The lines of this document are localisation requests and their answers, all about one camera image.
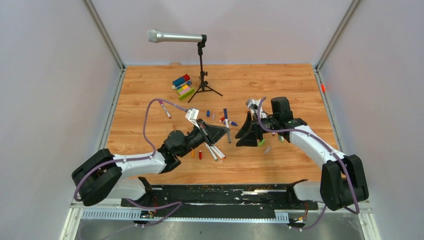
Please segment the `white marker dark green cap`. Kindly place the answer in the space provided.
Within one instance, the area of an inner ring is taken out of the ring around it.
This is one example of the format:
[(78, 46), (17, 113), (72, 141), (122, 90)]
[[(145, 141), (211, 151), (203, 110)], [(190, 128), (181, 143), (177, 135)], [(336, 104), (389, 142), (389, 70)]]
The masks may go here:
[(219, 160), (219, 158), (217, 157), (217, 155), (215, 154), (214, 150), (212, 149), (211, 146), (209, 146), (207, 143), (205, 144), (206, 148), (208, 149), (208, 151), (210, 152), (211, 156), (213, 157), (213, 159), (217, 162)]

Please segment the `white marker orange cap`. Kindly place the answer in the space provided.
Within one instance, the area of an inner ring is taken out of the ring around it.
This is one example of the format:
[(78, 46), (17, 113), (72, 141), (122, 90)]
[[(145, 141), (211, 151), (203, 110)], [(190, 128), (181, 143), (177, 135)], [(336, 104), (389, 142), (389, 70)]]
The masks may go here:
[(214, 154), (219, 158), (220, 161), (222, 161), (225, 158), (225, 155), (215, 145), (211, 146), (211, 149), (214, 152)]

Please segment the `white marker red tip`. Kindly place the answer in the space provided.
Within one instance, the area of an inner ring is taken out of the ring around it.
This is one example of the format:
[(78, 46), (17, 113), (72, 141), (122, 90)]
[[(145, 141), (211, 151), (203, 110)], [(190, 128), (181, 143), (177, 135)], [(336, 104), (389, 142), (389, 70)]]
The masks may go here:
[(219, 150), (219, 148), (217, 146), (213, 146), (214, 151), (216, 152), (216, 154), (219, 156), (220, 159), (225, 159), (226, 156)]

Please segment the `white marker navy cap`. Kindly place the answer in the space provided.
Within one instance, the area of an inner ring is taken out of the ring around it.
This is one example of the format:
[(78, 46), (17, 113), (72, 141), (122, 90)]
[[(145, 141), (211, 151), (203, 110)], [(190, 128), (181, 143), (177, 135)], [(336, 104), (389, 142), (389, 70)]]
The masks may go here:
[(227, 139), (228, 139), (228, 143), (230, 144), (232, 142), (232, 138), (231, 138), (231, 132), (230, 132), (229, 119), (228, 119), (228, 110), (226, 108), (224, 108), (223, 113), (224, 113), (225, 127), (227, 128), (227, 132), (226, 132)]

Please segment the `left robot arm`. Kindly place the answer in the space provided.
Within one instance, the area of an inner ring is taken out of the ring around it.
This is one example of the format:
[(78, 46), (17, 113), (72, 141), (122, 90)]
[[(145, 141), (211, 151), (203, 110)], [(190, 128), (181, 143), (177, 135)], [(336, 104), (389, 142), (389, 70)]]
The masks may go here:
[(214, 147), (230, 131), (202, 119), (197, 124), (188, 133), (171, 131), (163, 144), (149, 153), (119, 155), (107, 148), (98, 150), (71, 174), (76, 186), (75, 200), (86, 207), (107, 198), (131, 199), (142, 207), (149, 206), (153, 193), (148, 183), (133, 183), (130, 177), (171, 172), (181, 164), (182, 157), (201, 145)]

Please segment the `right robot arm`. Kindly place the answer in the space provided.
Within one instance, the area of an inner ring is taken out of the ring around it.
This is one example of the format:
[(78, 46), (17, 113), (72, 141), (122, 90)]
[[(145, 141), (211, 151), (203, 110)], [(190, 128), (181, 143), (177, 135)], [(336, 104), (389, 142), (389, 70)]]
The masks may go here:
[(359, 213), (359, 203), (369, 198), (363, 162), (355, 154), (347, 155), (295, 118), (287, 97), (271, 99), (272, 112), (263, 111), (264, 99), (248, 99), (246, 120), (236, 134), (237, 147), (257, 147), (264, 134), (277, 134), (302, 150), (321, 170), (320, 181), (300, 180), (285, 195), (286, 204), (298, 209), (305, 201), (325, 204), (330, 210), (346, 209)]

